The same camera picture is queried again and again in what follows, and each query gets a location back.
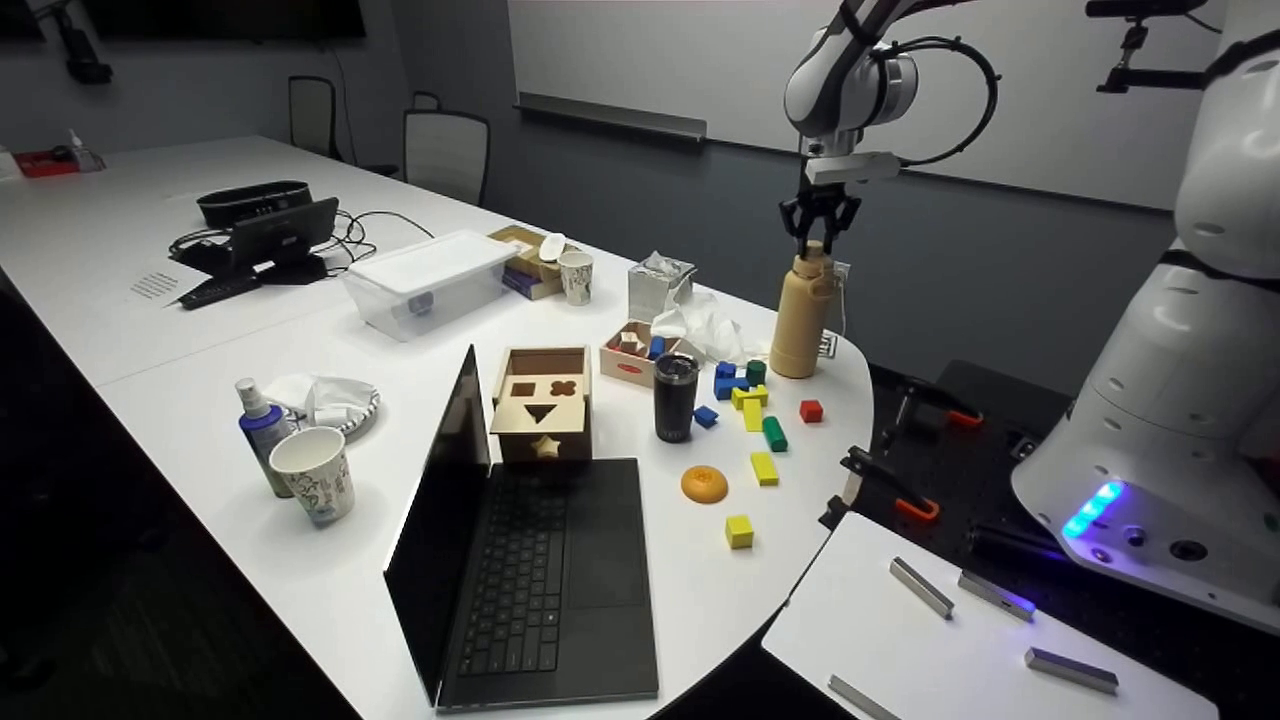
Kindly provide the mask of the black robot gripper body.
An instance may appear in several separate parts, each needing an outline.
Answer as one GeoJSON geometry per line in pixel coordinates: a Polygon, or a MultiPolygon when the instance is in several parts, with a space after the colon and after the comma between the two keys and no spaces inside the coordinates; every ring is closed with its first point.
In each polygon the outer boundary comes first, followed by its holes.
{"type": "Polygon", "coordinates": [[[839,185],[804,185],[791,201],[781,203],[783,228],[797,239],[837,239],[859,214],[859,201],[839,185]]]}

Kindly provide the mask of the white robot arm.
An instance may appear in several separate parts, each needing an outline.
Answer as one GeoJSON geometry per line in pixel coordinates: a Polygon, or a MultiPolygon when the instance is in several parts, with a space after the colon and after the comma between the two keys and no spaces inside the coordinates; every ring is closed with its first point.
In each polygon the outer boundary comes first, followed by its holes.
{"type": "Polygon", "coordinates": [[[927,161],[954,161],[993,123],[1000,71],[980,50],[961,35],[887,35],[895,22],[950,4],[961,0],[839,0],[791,67],[783,83],[783,120],[801,134],[804,170],[801,189],[781,203],[781,217],[783,232],[797,239],[797,255],[830,252],[856,220],[859,201],[852,196],[852,185],[887,182],[906,170],[924,170],[927,161]],[[916,106],[916,52],[956,52],[980,71],[980,120],[966,139],[927,161],[864,154],[859,139],[871,123],[894,123],[916,106]]]}

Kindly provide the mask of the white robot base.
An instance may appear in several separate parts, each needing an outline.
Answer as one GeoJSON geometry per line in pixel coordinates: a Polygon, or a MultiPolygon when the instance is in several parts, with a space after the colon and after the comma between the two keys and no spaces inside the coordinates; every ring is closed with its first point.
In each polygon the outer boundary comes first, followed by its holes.
{"type": "Polygon", "coordinates": [[[1176,239],[1011,497],[1101,577],[1280,631],[1280,0],[1228,0],[1176,239]]]}

